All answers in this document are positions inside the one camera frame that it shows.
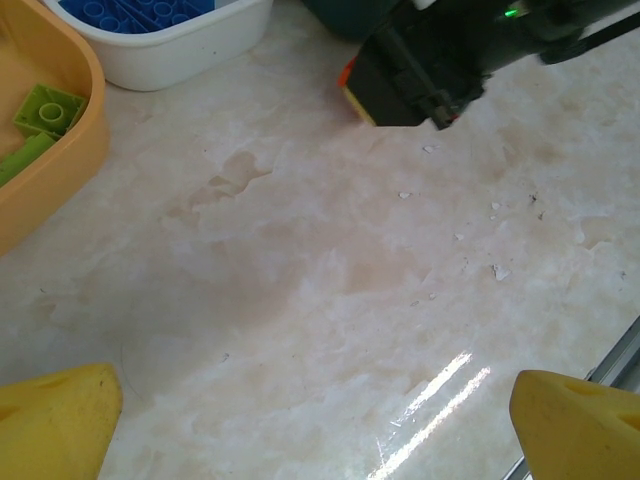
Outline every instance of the orange plastic bin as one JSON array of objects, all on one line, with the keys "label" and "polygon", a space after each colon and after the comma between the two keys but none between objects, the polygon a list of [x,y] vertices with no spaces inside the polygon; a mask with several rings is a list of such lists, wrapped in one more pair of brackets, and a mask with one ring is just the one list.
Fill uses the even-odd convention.
[{"label": "orange plastic bin", "polygon": [[100,169],[109,150],[102,68],[89,45],[37,0],[0,0],[0,158],[24,137],[12,120],[37,84],[88,99],[75,126],[0,187],[0,256]]}]

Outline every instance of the white marble surface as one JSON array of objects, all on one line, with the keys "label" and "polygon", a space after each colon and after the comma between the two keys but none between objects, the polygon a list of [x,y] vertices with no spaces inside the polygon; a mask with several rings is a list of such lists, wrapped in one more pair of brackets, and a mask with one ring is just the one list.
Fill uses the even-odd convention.
[{"label": "white marble surface", "polygon": [[500,478],[517,372],[638,314],[637,33],[445,132],[361,124],[353,53],[282,0],[250,54],[111,88],[108,163],[0,259],[2,383],[119,371],[102,480]]}]

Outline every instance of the blue lego brick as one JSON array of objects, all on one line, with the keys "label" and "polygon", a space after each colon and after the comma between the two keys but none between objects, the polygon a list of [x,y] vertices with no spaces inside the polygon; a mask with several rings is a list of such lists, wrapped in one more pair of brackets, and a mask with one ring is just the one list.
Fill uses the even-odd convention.
[{"label": "blue lego brick", "polygon": [[79,20],[115,33],[157,32],[215,9],[215,0],[61,0]]}]

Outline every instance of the green lego brick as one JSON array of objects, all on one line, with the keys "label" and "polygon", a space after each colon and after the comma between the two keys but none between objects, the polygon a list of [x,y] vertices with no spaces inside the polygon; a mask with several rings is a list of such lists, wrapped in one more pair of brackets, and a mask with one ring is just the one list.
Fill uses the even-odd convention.
[{"label": "green lego brick", "polygon": [[13,124],[25,138],[46,133],[59,140],[78,122],[86,106],[86,98],[36,85],[18,110]]},{"label": "green lego brick", "polygon": [[55,143],[56,141],[46,133],[27,138],[20,150],[0,160],[0,187],[27,168]]}]

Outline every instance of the stain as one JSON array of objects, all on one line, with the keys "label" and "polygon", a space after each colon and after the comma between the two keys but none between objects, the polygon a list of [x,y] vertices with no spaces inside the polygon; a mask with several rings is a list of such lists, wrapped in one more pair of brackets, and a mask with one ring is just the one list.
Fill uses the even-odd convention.
[{"label": "stain", "polygon": [[533,149],[533,154],[537,160],[545,165],[555,165],[567,159],[559,147],[550,143],[538,145]]},{"label": "stain", "polygon": [[410,273],[424,278],[431,271],[417,272],[415,255],[409,250],[393,251],[371,239],[351,240],[342,252],[349,262],[344,286],[347,295],[392,290],[402,286]]},{"label": "stain", "polygon": [[572,117],[581,117],[585,111],[584,102],[560,98],[558,103],[562,111],[571,115]]},{"label": "stain", "polygon": [[249,151],[234,153],[225,161],[221,174],[211,177],[206,185],[189,195],[184,204],[167,210],[165,217],[179,219],[184,225],[197,228],[200,222],[198,207],[213,205],[225,198],[232,199],[244,192],[253,180],[272,173],[271,170],[259,169],[256,163],[256,156]]},{"label": "stain", "polygon": [[519,120],[512,120],[496,133],[502,140],[502,151],[509,168],[516,168],[526,162],[526,153],[531,147],[529,129]]},{"label": "stain", "polygon": [[581,245],[587,250],[599,243],[610,243],[614,239],[615,221],[609,217],[586,217],[580,222],[584,241]]}]

